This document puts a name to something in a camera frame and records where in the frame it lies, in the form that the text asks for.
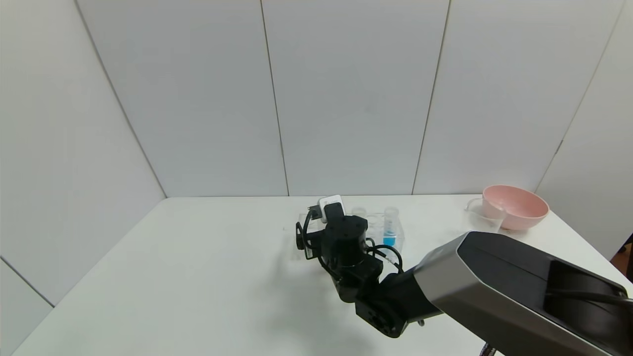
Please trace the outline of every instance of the measuring cup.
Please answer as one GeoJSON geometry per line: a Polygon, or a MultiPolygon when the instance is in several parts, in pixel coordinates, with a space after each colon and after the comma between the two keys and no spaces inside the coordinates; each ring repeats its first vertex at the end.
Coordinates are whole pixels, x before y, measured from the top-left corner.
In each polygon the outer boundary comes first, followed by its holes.
{"type": "Polygon", "coordinates": [[[505,209],[490,204],[486,205],[484,211],[483,198],[471,199],[464,208],[461,230],[497,233],[506,216],[505,209]]]}

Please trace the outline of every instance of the pink bowl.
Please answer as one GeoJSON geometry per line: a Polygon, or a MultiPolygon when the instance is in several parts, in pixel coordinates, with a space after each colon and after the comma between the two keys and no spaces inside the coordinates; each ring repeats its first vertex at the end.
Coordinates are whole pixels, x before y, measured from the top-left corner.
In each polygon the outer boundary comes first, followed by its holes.
{"type": "Polygon", "coordinates": [[[549,213],[548,204],[538,195],[513,186],[489,186],[484,189],[484,214],[494,217],[501,207],[507,216],[501,227],[526,230],[536,226],[549,213]]]}

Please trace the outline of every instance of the white wall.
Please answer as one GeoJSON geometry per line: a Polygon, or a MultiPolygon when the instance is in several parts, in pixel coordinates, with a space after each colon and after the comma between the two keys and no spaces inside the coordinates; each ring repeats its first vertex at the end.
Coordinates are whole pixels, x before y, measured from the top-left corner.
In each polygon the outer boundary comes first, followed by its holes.
{"type": "Polygon", "coordinates": [[[0,262],[2,356],[10,356],[53,309],[4,262],[0,262]]]}
{"type": "Polygon", "coordinates": [[[78,1],[169,196],[533,190],[623,3],[78,1]]]}
{"type": "Polygon", "coordinates": [[[606,258],[633,233],[633,0],[537,193],[606,258]]]}
{"type": "Polygon", "coordinates": [[[287,195],[259,0],[79,0],[168,196],[287,195]]]}
{"type": "Polygon", "coordinates": [[[164,196],[73,0],[3,0],[0,23],[2,253],[57,304],[164,196]]]}
{"type": "Polygon", "coordinates": [[[416,194],[536,189],[622,0],[453,0],[416,194]]]}
{"type": "Polygon", "coordinates": [[[290,195],[411,194],[448,0],[266,0],[290,195]]]}

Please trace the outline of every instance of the test tube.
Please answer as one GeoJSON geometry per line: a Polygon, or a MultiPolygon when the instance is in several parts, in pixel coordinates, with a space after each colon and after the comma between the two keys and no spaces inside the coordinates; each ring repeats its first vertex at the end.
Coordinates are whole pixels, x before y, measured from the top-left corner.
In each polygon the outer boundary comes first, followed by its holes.
{"type": "Polygon", "coordinates": [[[385,224],[382,242],[385,245],[394,246],[396,244],[396,237],[398,236],[398,215],[400,211],[398,208],[387,207],[385,208],[385,224]]]}

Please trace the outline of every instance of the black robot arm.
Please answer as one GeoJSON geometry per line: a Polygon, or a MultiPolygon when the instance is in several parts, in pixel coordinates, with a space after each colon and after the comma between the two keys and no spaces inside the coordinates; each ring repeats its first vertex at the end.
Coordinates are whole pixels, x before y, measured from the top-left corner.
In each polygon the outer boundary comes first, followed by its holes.
{"type": "Polygon", "coordinates": [[[507,356],[633,355],[633,300],[592,272],[507,236],[470,232],[387,275],[367,245],[367,220],[342,202],[311,207],[297,247],[317,258],[342,301],[381,333],[448,314],[507,356]],[[307,232],[327,216],[324,230],[307,232]]]}

